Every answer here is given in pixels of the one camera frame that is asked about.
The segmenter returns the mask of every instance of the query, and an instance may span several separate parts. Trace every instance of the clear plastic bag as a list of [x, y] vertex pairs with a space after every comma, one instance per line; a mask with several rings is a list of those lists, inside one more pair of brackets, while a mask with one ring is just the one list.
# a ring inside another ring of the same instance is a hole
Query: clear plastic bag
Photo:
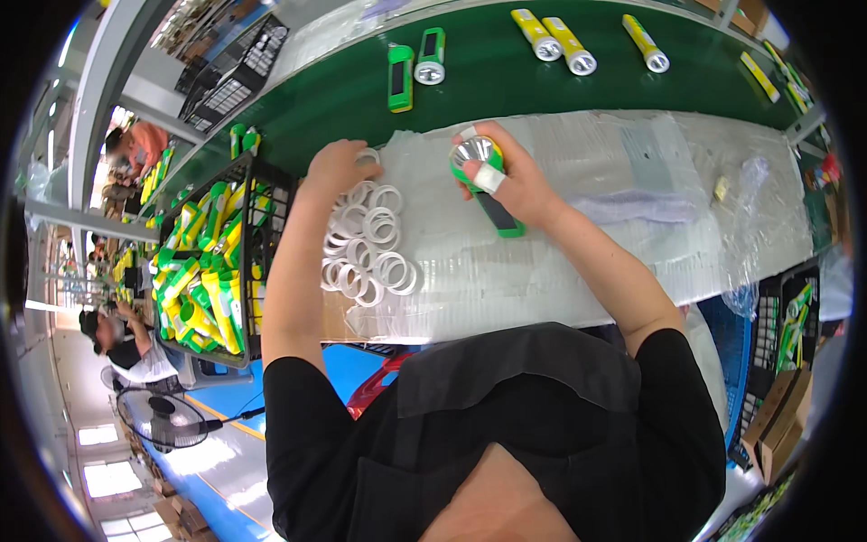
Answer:
[[746, 283], [746, 278], [753, 274], [757, 253], [742, 251], [740, 248], [744, 245], [756, 245], [753, 242], [756, 234], [756, 197], [769, 173], [767, 160], [761, 156], [751, 156], [740, 166], [741, 194], [734, 202], [734, 229], [730, 235], [722, 238], [727, 255], [745, 256], [738, 264], [729, 266], [729, 290], [723, 292], [722, 300], [734, 314], [751, 321], [755, 319], [756, 305], [759, 302], [759, 285], [755, 282]]

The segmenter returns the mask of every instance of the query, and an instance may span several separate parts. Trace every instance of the person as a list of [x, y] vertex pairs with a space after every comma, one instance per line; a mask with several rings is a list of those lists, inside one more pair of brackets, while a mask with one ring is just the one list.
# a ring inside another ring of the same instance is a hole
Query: person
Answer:
[[108, 356], [114, 370], [130, 382], [157, 382], [177, 375], [184, 357], [163, 348], [153, 328], [128, 304], [116, 304], [116, 313], [127, 319], [125, 323], [104, 307], [83, 310], [78, 316], [81, 332], [94, 342], [94, 353]]
[[132, 166], [128, 175], [132, 179], [156, 166], [167, 148], [168, 132], [147, 121], [138, 121], [126, 131], [117, 127], [106, 136], [106, 155], [110, 160], [126, 157]]
[[[407, 358], [353, 421], [319, 343], [322, 239], [338, 194], [382, 170], [355, 164], [364, 141], [329, 144], [297, 190], [264, 303], [277, 533], [298, 542], [690, 539], [720, 503], [726, 450], [680, 312], [497, 122], [474, 129], [503, 150], [507, 176], [493, 197], [563, 251], [625, 351], [560, 323], [434, 345]], [[468, 161], [464, 172], [475, 179], [481, 167]]]

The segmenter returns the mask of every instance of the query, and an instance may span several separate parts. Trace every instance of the metal beam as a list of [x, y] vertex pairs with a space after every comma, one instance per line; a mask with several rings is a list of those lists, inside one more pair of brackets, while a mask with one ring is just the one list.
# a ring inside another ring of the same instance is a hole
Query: metal beam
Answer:
[[183, 122], [181, 119], [165, 114], [162, 111], [135, 100], [134, 98], [125, 95], [121, 96], [117, 101], [117, 105], [124, 109], [133, 111], [145, 121], [152, 122], [166, 130], [169, 134], [177, 135], [181, 139], [187, 140], [193, 145], [202, 145], [205, 143], [205, 135], [199, 130]]
[[[123, 0], [112, 2], [102, 16], [84, 62], [75, 97], [69, 134], [69, 208], [89, 207], [99, 149], [108, 130], [112, 105], [153, 31], [175, 0]], [[73, 229], [75, 258], [84, 265], [79, 228]]]
[[818, 125], [825, 122], [825, 117], [825, 108], [821, 104], [814, 104], [809, 111], [786, 129], [785, 136], [789, 140], [789, 145], [793, 147], [798, 145], [806, 136], [816, 131]]
[[722, 0], [720, 7], [714, 13], [714, 26], [718, 29], [727, 29], [737, 10], [738, 0]]
[[[79, 242], [83, 240], [75, 235], [76, 230], [79, 232], [94, 232], [110, 238], [132, 239], [133, 241], [145, 241], [147, 243], [158, 243], [160, 241], [160, 232], [153, 228], [148, 228], [141, 224], [124, 224], [123, 222], [107, 219], [98, 214], [52, 206], [41, 201], [35, 201], [34, 199], [28, 199], [24, 202], [24, 211], [32, 212], [48, 222], [69, 226], [73, 230], [73, 244], [76, 240]], [[75, 259], [77, 260], [79, 258], [77, 246], [75, 250]]]

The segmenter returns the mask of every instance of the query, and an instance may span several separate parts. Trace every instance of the crate full of flashlights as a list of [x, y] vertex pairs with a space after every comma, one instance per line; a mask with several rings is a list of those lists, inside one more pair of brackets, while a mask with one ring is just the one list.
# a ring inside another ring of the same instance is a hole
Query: crate full of flashlights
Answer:
[[179, 117], [202, 132], [218, 125], [262, 90], [288, 34], [276, 17], [260, 19], [202, 70]]
[[152, 265], [166, 346], [235, 369], [262, 357], [265, 282], [296, 189], [247, 152], [165, 215]]
[[728, 447], [728, 458], [744, 469], [751, 463], [740, 437], [759, 412], [777, 373], [812, 369], [821, 330], [818, 276], [818, 259], [811, 258], [759, 283], [746, 389]]

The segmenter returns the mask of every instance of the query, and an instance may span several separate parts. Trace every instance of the blue crate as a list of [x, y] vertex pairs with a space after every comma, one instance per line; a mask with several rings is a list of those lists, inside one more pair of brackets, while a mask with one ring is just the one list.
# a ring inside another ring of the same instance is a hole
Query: blue crate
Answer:
[[[726, 382], [728, 399], [726, 452], [728, 452], [734, 432], [740, 425], [740, 409], [744, 402], [746, 370], [750, 363], [753, 324], [729, 310], [719, 296], [702, 301], [698, 306], [710, 328], [710, 334], [714, 337], [716, 351], [720, 355], [723, 379]], [[734, 467], [733, 461], [729, 460], [728, 465]]]

